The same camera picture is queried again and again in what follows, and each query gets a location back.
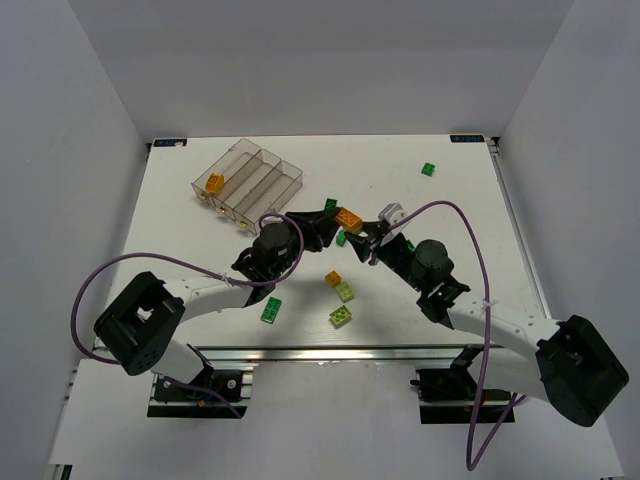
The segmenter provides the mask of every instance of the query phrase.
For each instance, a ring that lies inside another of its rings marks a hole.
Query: clear plastic container
[[[205,188],[211,174],[224,177],[215,193]],[[191,185],[200,200],[257,234],[258,219],[278,212],[300,190],[302,170],[243,138]]]

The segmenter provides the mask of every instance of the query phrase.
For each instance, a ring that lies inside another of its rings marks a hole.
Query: purple cable
[[[482,361],[480,362],[480,372],[478,374],[478,385],[476,388],[476,395],[473,401],[473,410],[471,412],[471,420],[469,422],[469,433],[467,435],[467,455],[466,455],[467,470],[472,472],[478,466],[478,463],[480,463],[480,459],[482,458],[482,455],[486,451],[487,447],[489,446],[489,443],[493,439],[494,435],[496,434],[500,426],[504,423],[505,419],[507,418],[507,415],[509,415],[509,412],[511,412],[514,406],[522,403],[526,397],[522,396],[520,398],[517,398],[517,394],[515,393],[511,396],[511,400],[509,400],[509,403],[504,408],[502,415],[500,415],[500,418],[495,423],[495,425],[489,432],[489,435],[487,435],[487,438],[485,438],[484,442],[482,442],[482,445],[478,449],[478,454],[476,455],[476,458],[472,458],[473,457],[473,439],[476,432],[476,425],[478,424],[480,406],[482,405],[482,396],[484,393],[484,379],[487,374],[487,364],[489,362],[489,350],[491,347],[491,305],[490,305],[491,295],[489,290],[489,275],[487,274],[487,267],[484,263],[482,252],[480,251],[480,245],[478,244],[478,239],[475,233],[473,232],[473,229],[471,228],[471,224],[469,223],[469,220],[467,219],[466,215],[462,212],[460,207],[458,207],[455,203],[449,202],[447,200],[437,200],[435,202],[430,202],[430,203],[427,203],[426,205],[423,205],[418,210],[413,212],[411,215],[409,215],[408,217],[405,217],[400,222],[393,225],[391,227],[391,230],[398,228],[401,225],[404,225],[405,223],[411,221],[416,216],[420,215],[422,212],[424,212],[428,208],[435,207],[436,205],[447,205],[453,208],[458,213],[462,221],[464,222],[465,227],[467,227],[467,232],[469,232],[469,237],[471,237],[473,248],[475,249],[476,255],[478,256],[478,263],[480,264],[480,270],[482,271],[482,280],[484,283],[484,300],[486,303],[486,308],[485,308],[486,318],[485,318],[485,327],[484,327],[483,348],[484,348],[485,354],[482,356]]]
[[[262,217],[260,217],[260,219],[258,220],[260,222],[260,225],[262,225],[262,220],[268,217],[274,217],[274,218],[279,218],[285,222],[289,222],[291,225],[294,226],[294,228],[296,229],[296,232],[298,233],[298,235],[300,236],[300,249],[298,250],[298,256],[296,257],[295,261],[293,262],[293,265],[291,265],[291,268],[284,274],[282,275],[280,278],[277,278],[275,280],[270,280],[268,282],[250,282],[248,280],[237,280],[235,278],[227,278],[226,281],[228,283],[230,283],[231,285],[237,285],[237,286],[249,286],[249,287],[267,287],[269,285],[275,285],[276,283],[280,283],[283,280],[286,280],[287,278],[289,278],[289,276],[293,273],[293,271],[298,268],[298,264],[300,263],[300,259],[302,258],[302,254],[304,253],[304,236],[302,235],[302,230],[300,230],[300,227],[293,221],[291,220],[289,217],[286,217],[284,215],[281,215],[279,213],[267,213],[265,215],[263,215]],[[157,260],[164,260],[165,262],[169,262],[169,263],[174,263],[176,265],[180,265],[181,267],[185,267],[185,268],[189,268],[191,270],[195,270],[196,272],[202,273],[208,277],[212,277],[215,278],[217,280],[221,280],[224,281],[224,278],[222,275],[220,275],[219,273],[216,272],[212,272],[211,270],[207,270],[206,268],[202,268],[202,267],[198,267],[197,265],[193,265],[191,263],[188,262],[184,262],[182,260],[178,260],[177,258],[174,257],[169,257],[167,255],[160,255],[159,253],[150,253],[150,252],[136,252],[136,253],[126,253],[124,255],[119,255],[115,258],[112,258],[111,260],[108,260],[106,262],[104,262],[102,265],[100,265],[98,268],[96,268],[93,272],[91,272],[91,274],[89,274],[89,276],[87,277],[87,279],[82,283],[82,285],[80,286],[80,289],[78,290],[78,293],[76,295],[76,298],[73,302],[73,307],[71,308],[71,338],[73,340],[73,343],[76,345],[76,347],[78,348],[78,350],[80,350],[83,354],[85,354],[87,357],[93,359],[93,360],[97,360],[99,362],[102,363],[108,363],[110,365],[119,365],[117,360],[111,359],[111,358],[105,358],[105,357],[101,357],[99,355],[96,355],[95,353],[91,352],[89,349],[87,349],[84,345],[82,345],[82,342],[80,342],[80,338],[78,336],[78,309],[80,308],[80,301],[82,300],[82,297],[85,293],[85,291],[87,290],[87,288],[89,287],[89,285],[91,284],[91,282],[93,282],[93,280],[105,269],[109,268],[111,265],[121,262],[123,260],[128,260],[130,258],[155,258]],[[175,383],[176,385],[178,385],[179,383],[181,385],[178,386],[182,386],[183,388],[190,388],[191,390],[197,390],[197,391],[202,391],[202,389],[200,387],[192,387],[190,385],[187,385],[186,383],[182,383],[182,382],[178,382],[177,380],[170,380],[172,383]],[[206,391],[208,394],[215,396],[216,398],[218,398],[219,400],[224,402],[224,399],[222,399],[222,397],[220,395],[217,395],[215,392],[213,391]],[[236,416],[239,417],[238,412],[235,411],[235,409],[233,409],[233,407],[231,407],[231,405],[229,405],[227,402],[225,402],[229,408],[231,408],[234,412],[234,414]]]

